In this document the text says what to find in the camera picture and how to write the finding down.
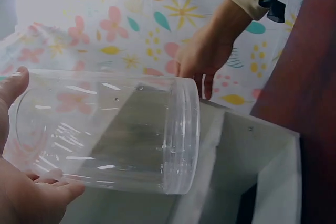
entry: wooden table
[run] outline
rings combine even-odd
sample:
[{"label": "wooden table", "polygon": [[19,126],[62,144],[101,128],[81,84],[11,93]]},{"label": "wooden table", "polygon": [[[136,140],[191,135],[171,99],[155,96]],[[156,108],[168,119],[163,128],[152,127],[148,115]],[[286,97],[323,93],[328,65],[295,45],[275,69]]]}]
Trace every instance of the wooden table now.
[{"label": "wooden table", "polygon": [[301,133],[302,223],[336,223],[336,0],[304,0],[252,115]]}]

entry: cardboard box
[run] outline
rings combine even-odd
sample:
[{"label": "cardboard box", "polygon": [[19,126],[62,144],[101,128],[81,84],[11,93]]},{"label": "cardboard box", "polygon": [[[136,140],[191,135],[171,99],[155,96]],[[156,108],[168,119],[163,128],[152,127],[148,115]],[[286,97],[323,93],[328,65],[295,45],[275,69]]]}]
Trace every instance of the cardboard box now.
[{"label": "cardboard box", "polygon": [[88,188],[62,223],[300,223],[299,134],[202,102],[199,154],[188,194]]}]

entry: transparent container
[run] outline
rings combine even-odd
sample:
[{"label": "transparent container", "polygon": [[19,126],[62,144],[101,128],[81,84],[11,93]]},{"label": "transparent container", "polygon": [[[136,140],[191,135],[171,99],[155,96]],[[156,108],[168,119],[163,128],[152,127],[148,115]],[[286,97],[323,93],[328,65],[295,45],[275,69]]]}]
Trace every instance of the transparent container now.
[{"label": "transparent container", "polygon": [[115,190],[188,192],[200,120],[192,79],[29,72],[16,133],[35,150],[34,173]]}]

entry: wrist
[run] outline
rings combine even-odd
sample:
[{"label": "wrist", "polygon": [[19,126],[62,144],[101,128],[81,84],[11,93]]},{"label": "wrist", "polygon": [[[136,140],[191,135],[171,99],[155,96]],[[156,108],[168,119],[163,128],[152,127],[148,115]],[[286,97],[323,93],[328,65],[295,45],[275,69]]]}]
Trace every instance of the wrist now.
[{"label": "wrist", "polygon": [[233,43],[252,18],[232,0],[224,0],[209,22],[210,29],[224,43]]}]

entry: finger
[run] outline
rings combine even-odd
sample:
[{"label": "finger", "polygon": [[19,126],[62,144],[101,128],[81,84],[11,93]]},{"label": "finger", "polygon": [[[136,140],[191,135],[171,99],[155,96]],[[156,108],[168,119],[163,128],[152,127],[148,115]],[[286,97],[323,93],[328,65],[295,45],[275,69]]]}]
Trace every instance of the finger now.
[{"label": "finger", "polygon": [[202,98],[202,96],[203,96],[203,93],[202,93],[202,79],[203,79],[203,75],[201,73],[195,74],[194,80],[196,82],[196,86],[197,86],[197,89],[198,89],[198,96],[200,98]]},{"label": "finger", "polygon": [[180,75],[180,63],[178,61],[175,61],[175,76],[179,76]]},{"label": "finger", "polygon": [[179,77],[183,78],[193,78],[195,74],[195,66],[192,62],[182,61],[180,64]]},{"label": "finger", "polygon": [[0,103],[7,109],[28,87],[29,73],[25,67],[19,67],[13,75],[0,82]]},{"label": "finger", "polygon": [[85,191],[85,186],[80,184],[67,184],[56,188],[66,204],[70,204]]},{"label": "finger", "polygon": [[41,175],[34,182],[53,184],[53,183],[56,183],[57,181],[60,181],[62,179],[62,176],[63,176],[63,172],[61,169],[53,169]]},{"label": "finger", "polygon": [[39,176],[33,173],[26,173],[26,175],[32,181],[36,181],[37,179],[39,179]]},{"label": "finger", "polygon": [[62,181],[57,181],[56,183],[53,183],[52,186],[54,186],[54,187],[60,187],[60,186],[68,185],[68,184],[69,184],[68,182],[62,180]]},{"label": "finger", "polygon": [[207,74],[204,78],[204,94],[206,100],[211,99],[214,77],[215,77],[214,74]]},{"label": "finger", "polygon": [[54,184],[57,182],[57,180],[53,178],[38,178],[37,180],[34,181],[35,183],[46,183],[46,184]]}]

